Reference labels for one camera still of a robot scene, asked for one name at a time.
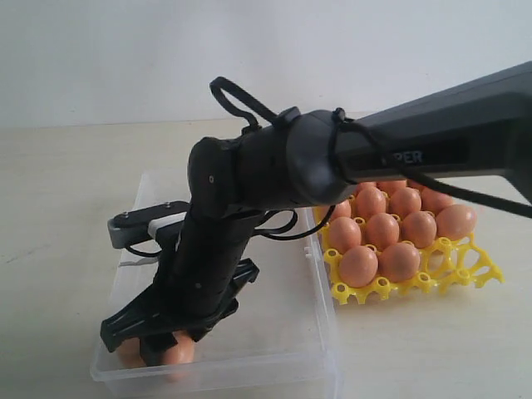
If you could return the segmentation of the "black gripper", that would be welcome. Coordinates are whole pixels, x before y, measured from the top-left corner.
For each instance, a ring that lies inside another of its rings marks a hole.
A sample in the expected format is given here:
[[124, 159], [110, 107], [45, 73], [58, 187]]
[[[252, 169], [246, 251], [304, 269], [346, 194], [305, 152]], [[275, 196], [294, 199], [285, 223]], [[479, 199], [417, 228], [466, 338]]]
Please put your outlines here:
[[185, 331], [198, 342], [233, 314], [238, 293], [259, 275], [254, 262], [243, 256], [259, 221], [258, 211], [212, 219], [191, 209], [174, 253], [160, 262], [152, 284], [101, 323], [107, 350], [139, 337], [144, 363], [162, 364], [177, 344], [172, 332]]

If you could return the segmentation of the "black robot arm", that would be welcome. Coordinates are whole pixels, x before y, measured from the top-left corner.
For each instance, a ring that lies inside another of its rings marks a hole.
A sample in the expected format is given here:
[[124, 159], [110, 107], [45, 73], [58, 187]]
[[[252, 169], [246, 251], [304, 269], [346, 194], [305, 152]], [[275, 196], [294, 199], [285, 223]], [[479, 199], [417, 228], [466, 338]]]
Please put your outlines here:
[[446, 177], [500, 175], [531, 196], [531, 65], [498, 71], [354, 120], [343, 109], [274, 113], [218, 77], [215, 100], [247, 125], [234, 139], [205, 137], [191, 150], [191, 198], [118, 214], [108, 221], [116, 249], [160, 246], [151, 284], [101, 323], [114, 352], [136, 338], [146, 364], [161, 362], [175, 332], [201, 340], [233, 314], [237, 294], [258, 276], [243, 256], [278, 212], [345, 200], [357, 184], [403, 176], [457, 199], [530, 217], [517, 203], [444, 183]]

